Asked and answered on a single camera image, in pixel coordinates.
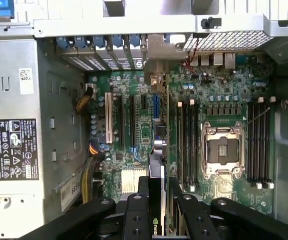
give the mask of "blue tab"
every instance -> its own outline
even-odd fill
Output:
[[[87,43],[87,40],[85,37],[83,36],[76,36],[75,37],[75,46],[79,47],[81,49],[84,49],[86,47],[89,46],[89,44]]]
[[[94,45],[100,49],[106,46],[106,42],[103,36],[93,36]]]
[[[65,36],[59,36],[56,38],[57,45],[62,49],[69,49],[69,40]]]
[[[129,35],[129,43],[133,45],[134,47],[137,47],[140,45],[140,38],[139,34],[130,34]]]
[[[116,47],[121,47],[123,45],[123,39],[121,35],[112,35],[112,44]]]
[[[14,0],[0,0],[0,16],[10,16],[15,18]]]

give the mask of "screw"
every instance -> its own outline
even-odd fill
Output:
[[[100,202],[100,204],[108,204],[108,203],[109,203],[108,200],[103,200],[103,201]]]
[[[183,198],[186,199],[186,200],[192,199],[192,197],[190,195],[184,195]]]
[[[227,203],[224,200],[218,200],[218,204],[223,206],[223,205],[226,205]]]

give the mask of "pcie slot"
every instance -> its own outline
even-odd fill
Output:
[[[130,146],[136,146],[136,104],[135,96],[129,96],[129,125],[130,125]]]
[[[183,145],[183,103],[177,103],[177,172],[178,172],[178,182],[180,185],[183,184],[183,153],[184,153],[184,145]]]
[[[187,187],[188,186],[187,152],[189,152],[190,149],[187,148],[187,108],[186,108],[186,103],[183,103],[183,108],[182,108],[182,124],[183,124],[182,142],[183,142],[183,148],[184,148],[184,154],[182,156],[183,184],[185,187]]]
[[[119,144],[120,147],[125,146],[125,120],[124,120],[124,101],[123,96],[117,97],[118,101],[118,115],[119,115]]]
[[[113,94],[105,93],[105,123],[106,123],[106,143],[113,142]]]
[[[191,102],[189,101],[189,103],[187,104],[186,106],[186,109],[187,109],[187,117],[188,117],[188,125],[187,125],[187,161],[186,161],[186,164],[187,164],[187,182],[188,184],[191,186],[192,185],[192,167],[191,167],[191,164],[192,164],[192,160],[193,160],[193,132],[192,132],[192,110],[193,108],[191,107]]]
[[[154,118],[159,118],[159,96],[154,94],[153,96],[153,104],[154,104]]]

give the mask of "barcode sticker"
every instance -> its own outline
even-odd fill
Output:
[[[33,69],[32,68],[20,68],[19,69],[20,80],[20,94],[34,94],[34,82],[33,82]]]
[[[75,177],[70,179],[60,190],[62,212],[67,210],[67,207],[76,199],[80,193],[80,177],[81,171]]]

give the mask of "screw hole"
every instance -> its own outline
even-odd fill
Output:
[[[203,234],[204,236],[209,236],[209,235],[210,235],[210,232],[207,231],[206,229],[204,229],[204,230],[202,231],[202,234]]]
[[[134,235],[139,235],[142,231],[140,229],[133,230]]]
[[[140,218],[140,216],[135,216],[135,217],[133,218],[133,220],[134,220],[134,221],[140,221],[141,218]]]

